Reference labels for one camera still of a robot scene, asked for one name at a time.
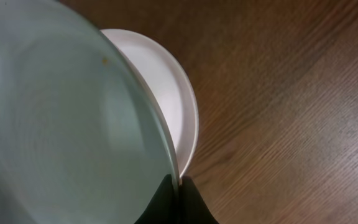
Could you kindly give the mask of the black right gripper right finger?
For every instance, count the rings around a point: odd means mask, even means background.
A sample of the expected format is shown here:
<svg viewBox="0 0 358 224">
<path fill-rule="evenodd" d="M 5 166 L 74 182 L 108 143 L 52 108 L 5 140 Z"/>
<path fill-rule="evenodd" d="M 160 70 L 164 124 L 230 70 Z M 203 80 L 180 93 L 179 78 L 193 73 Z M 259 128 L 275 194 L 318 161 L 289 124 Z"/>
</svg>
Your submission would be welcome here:
<svg viewBox="0 0 358 224">
<path fill-rule="evenodd" d="M 180 220 L 182 224 L 219 224 L 188 176 L 182 178 L 180 186 Z"/>
</svg>

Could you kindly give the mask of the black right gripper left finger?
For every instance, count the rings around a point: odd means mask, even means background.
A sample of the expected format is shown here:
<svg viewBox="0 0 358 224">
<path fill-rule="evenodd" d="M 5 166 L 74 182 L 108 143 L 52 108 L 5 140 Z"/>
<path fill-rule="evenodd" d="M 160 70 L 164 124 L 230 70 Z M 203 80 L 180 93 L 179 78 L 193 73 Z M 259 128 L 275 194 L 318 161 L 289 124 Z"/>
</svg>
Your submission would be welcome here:
<svg viewBox="0 0 358 224">
<path fill-rule="evenodd" d="M 166 175 L 143 214 L 135 224 L 175 223 L 174 189 L 171 175 Z"/>
</svg>

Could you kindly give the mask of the pink plate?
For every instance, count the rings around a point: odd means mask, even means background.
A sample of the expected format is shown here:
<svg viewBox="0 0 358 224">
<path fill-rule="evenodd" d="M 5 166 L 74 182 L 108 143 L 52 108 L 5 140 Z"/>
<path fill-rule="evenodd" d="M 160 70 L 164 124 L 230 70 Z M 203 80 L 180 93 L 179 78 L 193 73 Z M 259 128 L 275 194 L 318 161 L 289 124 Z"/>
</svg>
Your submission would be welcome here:
<svg viewBox="0 0 358 224">
<path fill-rule="evenodd" d="M 101 32 L 140 72 L 157 100 L 183 177 L 196 151 L 199 133 L 196 97 L 186 72 L 166 48 L 142 34 L 122 29 Z"/>
</svg>

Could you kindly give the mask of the light blue plate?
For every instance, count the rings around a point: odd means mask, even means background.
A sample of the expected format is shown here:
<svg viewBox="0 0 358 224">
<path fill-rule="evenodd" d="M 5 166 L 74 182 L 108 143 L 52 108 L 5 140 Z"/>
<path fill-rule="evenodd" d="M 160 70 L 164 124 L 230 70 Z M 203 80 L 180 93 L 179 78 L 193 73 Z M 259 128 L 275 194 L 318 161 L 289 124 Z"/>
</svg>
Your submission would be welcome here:
<svg viewBox="0 0 358 224">
<path fill-rule="evenodd" d="M 0 223 L 135 223 L 172 139 L 139 72 L 58 1 L 0 1 Z"/>
</svg>

